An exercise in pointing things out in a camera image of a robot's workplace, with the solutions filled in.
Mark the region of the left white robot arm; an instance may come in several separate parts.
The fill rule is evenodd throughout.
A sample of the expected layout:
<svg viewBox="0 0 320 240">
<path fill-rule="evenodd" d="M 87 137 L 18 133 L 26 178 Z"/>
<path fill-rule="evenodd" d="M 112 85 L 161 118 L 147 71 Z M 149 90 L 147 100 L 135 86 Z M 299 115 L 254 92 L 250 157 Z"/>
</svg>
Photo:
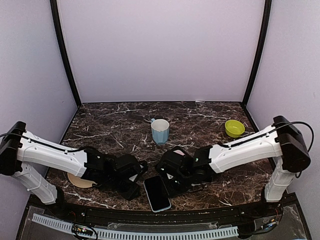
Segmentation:
<svg viewBox="0 0 320 240">
<path fill-rule="evenodd" d="M 49 183 L 32 164 L 67 172 L 81 180 L 91 181 L 98 189 L 113 189 L 130 201 L 140 195 L 137 179 L 143 173 L 142 163 L 131 154 L 116 157 L 94 147 L 70 148 L 41 139 L 18 121 L 0 136 L 0 173 L 18 180 L 60 218 L 67 218 L 70 206 L 64 193 Z"/>
</svg>

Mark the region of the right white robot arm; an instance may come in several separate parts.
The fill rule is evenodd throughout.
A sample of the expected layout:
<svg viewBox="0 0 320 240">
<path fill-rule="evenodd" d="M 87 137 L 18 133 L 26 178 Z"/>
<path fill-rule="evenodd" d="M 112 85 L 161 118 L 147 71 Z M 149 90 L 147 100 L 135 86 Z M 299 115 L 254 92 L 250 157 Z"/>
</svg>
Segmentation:
<svg viewBox="0 0 320 240">
<path fill-rule="evenodd" d="M 252 135 L 228 143 L 199 148 L 190 156 L 181 147 L 166 151 L 155 169 L 162 177 L 170 198 L 186 193 L 192 186 L 211 182 L 225 171 L 261 159 L 277 158 L 269 182 L 263 188 L 255 213 L 266 217 L 275 208 L 297 173 L 311 164 L 310 149 L 296 128 L 298 121 L 274 117 L 273 124 Z"/>
</svg>

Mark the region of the pink phone case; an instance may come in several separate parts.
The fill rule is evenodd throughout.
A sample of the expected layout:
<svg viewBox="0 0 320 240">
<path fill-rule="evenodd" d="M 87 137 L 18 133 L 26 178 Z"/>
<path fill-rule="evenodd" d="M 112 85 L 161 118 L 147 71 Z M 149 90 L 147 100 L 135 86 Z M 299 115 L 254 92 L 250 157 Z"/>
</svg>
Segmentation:
<svg viewBox="0 0 320 240">
<path fill-rule="evenodd" d="M 186 155 L 182 150 L 179 150 L 179 149 L 176 149 L 173 152 L 178 154 L 178 155 L 181 155 L 181 156 L 185 156 Z"/>
</svg>

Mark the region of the beige round plate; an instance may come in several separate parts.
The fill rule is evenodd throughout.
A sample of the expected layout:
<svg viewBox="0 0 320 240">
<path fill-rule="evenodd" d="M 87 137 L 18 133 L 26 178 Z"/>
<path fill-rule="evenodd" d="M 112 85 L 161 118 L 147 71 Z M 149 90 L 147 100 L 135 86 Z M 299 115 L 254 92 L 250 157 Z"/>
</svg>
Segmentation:
<svg viewBox="0 0 320 240">
<path fill-rule="evenodd" d="M 94 181 L 82 179 L 69 172 L 67 173 L 67 177 L 68 177 L 68 180 L 78 188 L 82 188 L 82 189 L 92 188 L 93 184 L 95 184 Z"/>
</svg>

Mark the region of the blue ceramic mug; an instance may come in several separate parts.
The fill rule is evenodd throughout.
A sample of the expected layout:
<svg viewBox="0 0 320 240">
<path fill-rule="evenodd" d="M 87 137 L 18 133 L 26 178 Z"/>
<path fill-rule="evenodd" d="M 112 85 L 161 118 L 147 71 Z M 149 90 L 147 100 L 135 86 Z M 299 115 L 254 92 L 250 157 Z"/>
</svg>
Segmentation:
<svg viewBox="0 0 320 240">
<path fill-rule="evenodd" d="M 153 141 L 157 145 L 163 145 L 169 139 L 170 134 L 170 123 L 165 119 L 152 118 L 151 122 L 151 133 Z"/>
</svg>

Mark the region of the lime green bowl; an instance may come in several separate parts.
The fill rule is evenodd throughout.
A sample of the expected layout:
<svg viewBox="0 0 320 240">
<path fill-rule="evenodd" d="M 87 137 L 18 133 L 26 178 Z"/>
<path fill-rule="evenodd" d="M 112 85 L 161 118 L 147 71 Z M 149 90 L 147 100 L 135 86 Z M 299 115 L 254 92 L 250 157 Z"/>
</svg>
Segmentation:
<svg viewBox="0 0 320 240">
<path fill-rule="evenodd" d="M 225 133 L 231 138 L 239 138 L 245 132 L 245 126 L 237 120 L 230 119 L 224 124 Z"/>
</svg>

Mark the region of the black front rail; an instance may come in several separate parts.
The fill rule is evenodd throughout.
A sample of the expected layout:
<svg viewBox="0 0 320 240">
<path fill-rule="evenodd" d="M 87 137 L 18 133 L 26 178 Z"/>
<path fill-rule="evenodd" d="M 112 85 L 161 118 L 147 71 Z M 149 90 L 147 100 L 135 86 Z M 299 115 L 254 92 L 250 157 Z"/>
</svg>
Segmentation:
<svg viewBox="0 0 320 240">
<path fill-rule="evenodd" d="M 280 206 L 271 207 L 258 213 L 261 204 L 258 202 L 243 205 L 183 211 L 134 211 L 116 210 L 100 207 L 66 203 L 72 216 L 79 223 L 106 225 L 107 223 L 124 224 L 199 224 L 217 222 L 219 224 L 244 224 L 258 218 L 276 216 L 283 213 Z"/>
</svg>

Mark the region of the left black frame post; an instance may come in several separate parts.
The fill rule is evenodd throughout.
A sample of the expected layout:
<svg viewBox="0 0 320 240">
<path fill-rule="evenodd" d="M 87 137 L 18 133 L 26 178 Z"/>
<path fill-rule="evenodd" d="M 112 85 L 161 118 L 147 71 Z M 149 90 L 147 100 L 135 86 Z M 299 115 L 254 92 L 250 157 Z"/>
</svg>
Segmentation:
<svg viewBox="0 0 320 240">
<path fill-rule="evenodd" d="M 62 30 L 62 24 L 60 20 L 60 14 L 59 14 L 59 9 L 58 9 L 58 1 L 57 0 L 50 0 L 50 9 L 51 9 L 51 15 L 52 15 L 52 20 L 53 20 L 53 25 L 54 25 L 54 30 L 55 30 L 55 35 L 57 39 L 57 44 L 59 47 L 59 52 L 60 56 L 62 59 L 63 67 L 65 70 L 65 74 L 67 77 L 67 81 L 74 99 L 74 102 L 79 108 L 82 105 L 81 98 L 76 86 L 76 82 L 73 76 L 71 64 L 69 61 L 69 56 L 67 53 L 67 48 L 64 40 L 64 35 L 63 35 L 63 30 Z"/>
</svg>

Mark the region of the black frame post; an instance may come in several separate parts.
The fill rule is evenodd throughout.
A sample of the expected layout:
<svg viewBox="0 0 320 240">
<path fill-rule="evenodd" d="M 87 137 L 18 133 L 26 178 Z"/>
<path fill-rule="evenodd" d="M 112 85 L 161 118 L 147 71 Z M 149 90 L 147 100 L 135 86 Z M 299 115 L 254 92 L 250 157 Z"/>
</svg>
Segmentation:
<svg viewBox="0 0 320 240">
<path fill-rule="evenodd" d="M 79 108 L 82 105 L 81 98 L 76 86 L 76 82 L 73 76 L 71 64 L 69 61 L 69 56 L 67 53 L 67 48 L 64 40 L 64 35 L 63 35 L 63 30 L 62 30 L 62 24 L 60 20 L 60 14 L 59 14 L 59 9 L 58 9 L 58 1 L 57 0 L 50 0 L 50 9 L 51 9 L 51 15 L 52 15 L 52 20 L 53 20 L 53 25 L 54 25 L 54 30 L 55 30 L 55 35 L 57 39 L 57 44 L 59 47 L 59 52 L 60 56 L 62 59 L 63 67 L 65 70 L 65 74 L 67 77 L 67 81 L 74 99 L 74 102 Z"/>
<path fill-rule="evenodd" d="M 249 100 L 254 88 L 255 80 L 258 74 L 258 69 L 260 66 L 260 62 L 261 62 L 261 58 L 262 58 L 262 54 L 265 46 L 265 41 L 267 37 L 271 9 L 272 9 L 272 0 L 265 0 L 256 51 L 255 51 L 248 83 L 247 83 L 244 96 L 241 102 L 244 108 L 246 108 L 249 103 Z"/>
</svg>

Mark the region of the right black frame post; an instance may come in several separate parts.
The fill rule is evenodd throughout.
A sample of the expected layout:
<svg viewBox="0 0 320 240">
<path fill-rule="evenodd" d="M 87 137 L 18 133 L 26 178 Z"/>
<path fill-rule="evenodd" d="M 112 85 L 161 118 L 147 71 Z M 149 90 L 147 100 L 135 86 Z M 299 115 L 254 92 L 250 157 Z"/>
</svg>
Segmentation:
<svg viewBox="0 0 320 240">
<path fill-rule="evenodd" d="M 265 41 L 267 37 L 271 9 L 272 9 L 272 0 L 265 0 L 256 51 L 255 51 L 248 83 L 247 83 L 244 96 L 241 102 L 244 108 L 246 108 L 249 103 L 249 100 L 254 88 L 255 80 L 258 74 L 258 69 L 260 66 L 260 62 L 261 62 L 261 58 L 262 58 L 262 54 L 265 46 Z"/>
</svg>

